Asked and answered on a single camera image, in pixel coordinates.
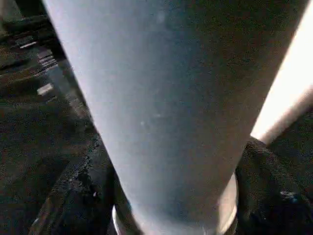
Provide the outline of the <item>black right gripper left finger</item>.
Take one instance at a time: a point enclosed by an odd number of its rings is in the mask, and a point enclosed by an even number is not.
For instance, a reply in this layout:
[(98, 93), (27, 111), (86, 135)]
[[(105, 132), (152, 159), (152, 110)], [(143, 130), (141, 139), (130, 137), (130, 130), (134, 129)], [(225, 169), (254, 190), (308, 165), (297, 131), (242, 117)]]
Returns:
[(99, 135), (70, 162), (31, 226), (33, 235), (105, 235), (114, 205), (115, 170)]

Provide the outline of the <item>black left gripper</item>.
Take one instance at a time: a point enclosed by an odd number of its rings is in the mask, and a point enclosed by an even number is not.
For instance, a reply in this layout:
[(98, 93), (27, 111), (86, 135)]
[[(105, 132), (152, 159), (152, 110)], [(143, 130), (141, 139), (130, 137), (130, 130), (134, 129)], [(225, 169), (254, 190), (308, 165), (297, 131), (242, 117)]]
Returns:
[(48, 16), (0, 20), (0, 72), (13, 72), (51, 56), (65, 71), (69, 62)]

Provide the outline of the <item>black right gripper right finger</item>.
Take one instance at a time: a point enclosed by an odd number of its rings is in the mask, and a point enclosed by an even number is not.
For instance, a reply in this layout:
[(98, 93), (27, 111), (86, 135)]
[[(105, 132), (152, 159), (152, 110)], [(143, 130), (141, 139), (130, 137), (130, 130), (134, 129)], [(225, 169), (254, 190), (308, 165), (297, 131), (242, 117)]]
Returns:
[(238, 235), (311, 235), (313, 205), (278, 157), (250, 138), (235, 171)]

